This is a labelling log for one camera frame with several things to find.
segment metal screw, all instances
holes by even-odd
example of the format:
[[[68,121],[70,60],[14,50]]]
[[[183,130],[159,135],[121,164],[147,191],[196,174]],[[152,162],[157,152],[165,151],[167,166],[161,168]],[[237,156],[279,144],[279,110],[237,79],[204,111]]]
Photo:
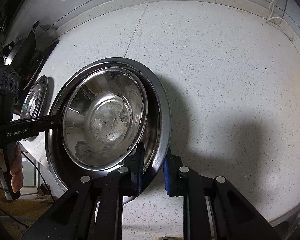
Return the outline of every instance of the metal screw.
[[[179,168],[179,171],[181,171],[182,173],[186,173],[186,172],[189,171],[189,168],[186,167],[186,166],[181,166],[181,167]]]
[[[219,182],[219,183],[225,183],[225,182],[226,182],[226,179],[225,179],[224,177],[222,177],[222,176],[218,176],[218,177],[216,178],[216,180],[217,180],[217,182]]]
[[[121,166],[121,167],[118,168],[118,171],[119,171],[120,173],[125,173],[125,172],[128,171],[128,168],[125,167],[125,166]]]
[[[81,179],[80,179],[80,181],[81,181],[82,183],[89,182],[89,181],[90,181],[90,177],[87,176],[87,175],[82,176]]]

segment yellow fabric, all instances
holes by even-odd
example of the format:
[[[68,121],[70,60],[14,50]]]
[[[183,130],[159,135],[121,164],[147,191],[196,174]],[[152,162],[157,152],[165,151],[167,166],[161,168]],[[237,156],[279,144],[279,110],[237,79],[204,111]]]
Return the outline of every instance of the yellow fabric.
[[[33,199],[17,199],[7,200],[4,191],[0,188],[0,208],[13,217],[31,217],[38,218],[51,206],[51,196],[37,196]],[[26,222],[27,225],[32,225],[32,222]],[[3,223],[10,235],[19,240],[22,232],[18,228],[17,222]]]

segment large metal bowl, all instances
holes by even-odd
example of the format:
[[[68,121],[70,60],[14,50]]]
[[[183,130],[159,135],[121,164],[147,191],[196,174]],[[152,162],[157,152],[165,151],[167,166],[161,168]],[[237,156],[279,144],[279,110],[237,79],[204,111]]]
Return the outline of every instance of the large metal bowl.
[[[108,67],[91,73],[74,90],[63,113],[69,157],[91,171],[119,164],[140,141],[147,110],[146,91],[129,70]]]
[[[127,58],[106,58],[93,62],[74,74],[56,96],[50,114],[59,114],[66,107],[71,93],[80,82],[94,71],[105,67],[122,67],[134,73],[142,82],[148,100],[148,117],[141,141],[145,144],[142,191],[157,175],[166,156],[171,130],[170,107],[167,95],[155,74],[143,64]],[[88,171],[76,165],[62,143],[62,129],[45,132],[45,148],[50,171],[63,190],[68,190],[84,175],[92,178],[105,176],[111,169]],[[133,197],[124,197],[124,203]]]

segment white countertop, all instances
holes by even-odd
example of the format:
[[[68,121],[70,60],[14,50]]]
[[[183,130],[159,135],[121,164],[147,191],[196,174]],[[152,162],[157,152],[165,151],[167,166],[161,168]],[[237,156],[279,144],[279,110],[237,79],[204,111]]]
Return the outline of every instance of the white countertop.
[[[106,57],[150,68],[168,95],[171,150],[201,175],[224,175],[272,220],[300,202],[300,55],[254,14],[204,2],[157,2],[90,20],[60,37],[40,75],[53,98]],[[24,147],[47,167],[44,133]],[[161,175],[123,209],[123,239],[182,234],[181,198]]]

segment human hand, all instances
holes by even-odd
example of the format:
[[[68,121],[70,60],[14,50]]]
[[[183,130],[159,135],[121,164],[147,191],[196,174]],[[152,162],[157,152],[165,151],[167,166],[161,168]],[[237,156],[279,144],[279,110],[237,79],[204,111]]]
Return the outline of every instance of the human hand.
[[[10,166],[10,174],[12,175],[11,186],[14,193],[20,190],[23,186],[23,173],[22,173],[22,158],[20,146],[17,143],[15,149],[15,159],[13,160]],[[3,162],[3,155],[0,153],[0,164]]]

